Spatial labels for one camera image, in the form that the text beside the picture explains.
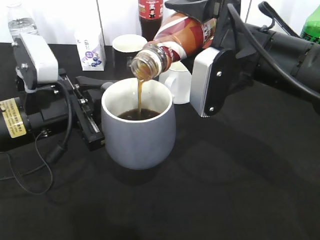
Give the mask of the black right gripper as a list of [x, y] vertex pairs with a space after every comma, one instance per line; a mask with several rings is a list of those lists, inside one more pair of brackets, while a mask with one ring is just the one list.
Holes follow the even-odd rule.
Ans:
[[238, 15], [241, 14], [240, 0], [224, 0], [221, 10], [219, 0], [167, 0], [164, 3], [167, 9], [182, 13], [201, 23], [217, 18], [211, 46], [218, 50], [232, 50], [234, 53], [234, 63], [226, 64], [232, 70], [230, 87], [251, 87], [253, 85], [253, 46], [241, 30], [240, 23], [229, 13], [228, 4], [235, 8]]

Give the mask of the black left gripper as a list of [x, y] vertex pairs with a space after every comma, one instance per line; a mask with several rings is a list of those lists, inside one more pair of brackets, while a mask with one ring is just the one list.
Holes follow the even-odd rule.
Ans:
[[[105, 137], [95, 121], [95, 94], [89, 93], [89, 90], [104, 93], [114, 81], [77, 76], [75, 83], [72, 83], [65, 69], [59, 69], [58, 74], [70, 95], [71, 126], [77, 125], [90, 151], [101, 148]], [[16, 139], [33, 140], [41, 131], [53, 134], [67, 131], [69, 109], [63, 90], [55, 84], [47, 84], [38, 87], [34, 93], [27, 93], [23, 84], [23, 79], [17, 76], [17, 89], [24, 95], [16, 98], [22, 119], [17, 128], [19, 131], [23, 130]]]

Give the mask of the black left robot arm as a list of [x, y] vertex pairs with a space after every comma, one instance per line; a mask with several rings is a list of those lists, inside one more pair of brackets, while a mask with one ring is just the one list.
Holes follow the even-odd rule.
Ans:
[[112, 80], [77, 76], [69, 80], [62, 69], [60, 83], [40, 84], [25, 92], [23, 81], [17, 81], [19, 96], [0, 102], [0, 149], [9, 151], [35, 140], [40, 133], [66, 133], [68, 121], [79, 130], [89, 150], [105, 144], [101, 129], [101, 98]]

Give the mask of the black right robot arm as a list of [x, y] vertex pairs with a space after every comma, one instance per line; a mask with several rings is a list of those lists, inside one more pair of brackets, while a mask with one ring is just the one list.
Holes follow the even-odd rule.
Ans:
[[244, 23], [239, 0], [169, 0], [168, 9], [204, 23], [216, 19], [208, 49], [187, 59], [189, 101], [199, 116], [217, 114], [226, 97], [258, 81], [320, 110], [320, 46], [271, 26]]

